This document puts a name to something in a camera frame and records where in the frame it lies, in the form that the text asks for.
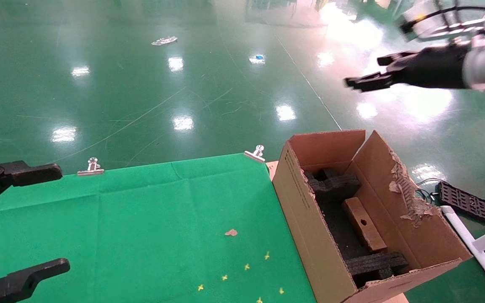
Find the green cloth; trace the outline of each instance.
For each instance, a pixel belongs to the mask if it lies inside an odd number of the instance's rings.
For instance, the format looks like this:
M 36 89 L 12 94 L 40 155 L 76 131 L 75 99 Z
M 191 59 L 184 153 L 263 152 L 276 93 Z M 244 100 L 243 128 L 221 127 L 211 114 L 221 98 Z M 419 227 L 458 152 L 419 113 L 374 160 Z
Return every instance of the green cloth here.
M 56 258 L 71 270 L 28 302 L 315 302 L 266 166 L 242 154 L 4 192 L 0 277 Z

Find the metal clip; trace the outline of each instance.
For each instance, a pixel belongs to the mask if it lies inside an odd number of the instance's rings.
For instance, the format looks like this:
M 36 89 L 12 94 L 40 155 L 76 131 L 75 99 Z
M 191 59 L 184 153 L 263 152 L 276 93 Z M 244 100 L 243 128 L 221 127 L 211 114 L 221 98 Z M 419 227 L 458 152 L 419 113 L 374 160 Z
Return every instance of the metal clip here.
M 265 159 L 262 158 L 264 149 L 265 148 L 264 148 L 263 145 L 258 145 L 258 146 L 256 146 L 256 150 L 254 150 L 253 153 L 251 153 L 249 151 L 245 151 L 244 155 L 246 157 L 249 157 L 250 159 L 258 161 L 259 163 L 263 163 L 263 162 L 265 162 Z
M 104 170 L 100 168 L 97 158 L 91 157 L 87 163 L 87 170 L 79 171 L 77 173 L 78 176 L 102 175 L 104 173 Z

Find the green floor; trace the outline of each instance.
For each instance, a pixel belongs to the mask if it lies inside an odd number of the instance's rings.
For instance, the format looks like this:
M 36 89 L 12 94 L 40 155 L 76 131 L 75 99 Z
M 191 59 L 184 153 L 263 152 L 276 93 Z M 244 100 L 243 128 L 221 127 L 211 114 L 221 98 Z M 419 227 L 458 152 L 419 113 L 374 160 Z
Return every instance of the green floor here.
M 115 169 L 257 144 L 275 160 L 294 133 L 366 128 L 414 180 L 485 198 L 485 93 L 343 87 L 376 56 L 421 48 L 392 20 L 355 0 L 2 0 L 0 162 L 73 174 L 89 157 Z M 179 40 L 150 44 L 166 36 Z M 408 297 L 484 301 L 485 275 L 472 260 Z

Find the torn cardboard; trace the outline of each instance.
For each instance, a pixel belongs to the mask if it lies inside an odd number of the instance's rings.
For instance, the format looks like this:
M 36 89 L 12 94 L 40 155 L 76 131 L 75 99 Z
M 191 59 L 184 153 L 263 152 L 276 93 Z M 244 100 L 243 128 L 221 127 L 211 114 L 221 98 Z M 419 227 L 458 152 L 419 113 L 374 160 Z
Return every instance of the torn cardboard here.
M 439 208 L 433 207 L 423 199 L 415 196 L 415 191 L 420 188 L 410 178 L 408 170 L 400 160 L 400 157 L 392 149 L 389 153 L 396 163 L 391 171 L 393 180 L 390 182 L 389 189 L 402 194 L 402 199 L 408 209 L 408 213 L 401 215 L 400 218 L 411 220 L 413 221 L 413 226 L 418 227 L 425 216 L 439 214 Z
M 365 130 L 295 135 L 273 178 L 318 303 L 380 303 L 472 257 L 436 207 L 414 197 L 418 187 L 383 138 L 373 132 L 364 141 Z M 362 186 L 355 196 L 387 251 L 409 262 L 409 274 L 356 288 L 302 173 L 324 167 L 357 176 Z

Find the black wire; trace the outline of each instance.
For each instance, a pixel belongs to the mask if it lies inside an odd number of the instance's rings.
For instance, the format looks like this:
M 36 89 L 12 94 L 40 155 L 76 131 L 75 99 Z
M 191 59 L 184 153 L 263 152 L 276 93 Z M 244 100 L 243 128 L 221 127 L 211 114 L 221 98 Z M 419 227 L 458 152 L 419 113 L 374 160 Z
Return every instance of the black wire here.
M 446 182 L 445 180 L 441 180 L 439 178 L 427 178 L 426 180 L 422 180 L 422 181 L 418 182 L 417 185 L 420 186 L 420 185 L 422 185 L 422 184 L 424 184 L 428 181 L 440 181 L 440 182 L 448 184 L 448 182 Z
M 415 24 L 420 23 L 420 22 L 422 22 L 426 19 L 429 19 L 431 17 L 435 17 L 437 15 L 441 15 L 443 13 L 454 11 L 454 10 L 458 10 L 458 11 L 461 11 L 461 10 L 483 10 L 483 11 L 485 11 L 485 6 L 470 5 L 470 6 L 454 6 L 452 8 L 443 8 L 442 10 L 438 10 L 438 11 L 429 13 L 428 15 L 422 16 L 422 17 L 420 17 L 416 20 L 409 21 L 408 23 L 402 25 L 402 28 L 406 27 L 406 28 L 411 29 Z
M 443 6 L 441 5 L 441 0 L 433 0 L 433 2 L 435 3 L 435 6 L 437 6 L 438 10 L 440 10 L 440 11 L 443 10 Z M 445 13 L 441 14 L 441 19 L 443 19 L 443 22 L 445 23 L 446 28 L 450 29 L 450 23 L 448 23 L 448 19 L 447 19 Z
M 432 194 L 430 194 L 427 190 L 417 189 L 415 191 L 418 192 L 418 194 L 420 194 L 420 196 L 422 196 L 422 198 L 426 201 L 426 203 L 428 203 L 430 205 L 432 204 Z

